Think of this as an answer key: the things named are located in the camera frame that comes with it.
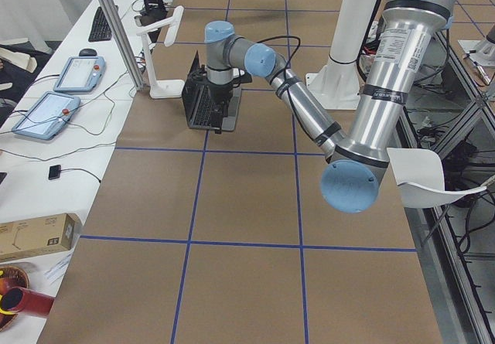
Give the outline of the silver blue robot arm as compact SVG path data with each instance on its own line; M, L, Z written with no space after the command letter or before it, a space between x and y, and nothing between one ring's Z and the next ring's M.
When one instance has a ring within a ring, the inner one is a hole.
M320 181L325 201L345 213L362 212L378 197L389 164L387 144L430 39L449 24L455 1L387 0L385 29L349 132L330 117L282 55L237 35L226 21L209 22L204 31L209 95L217 104L229 99L234 69L266 79L326 156Z

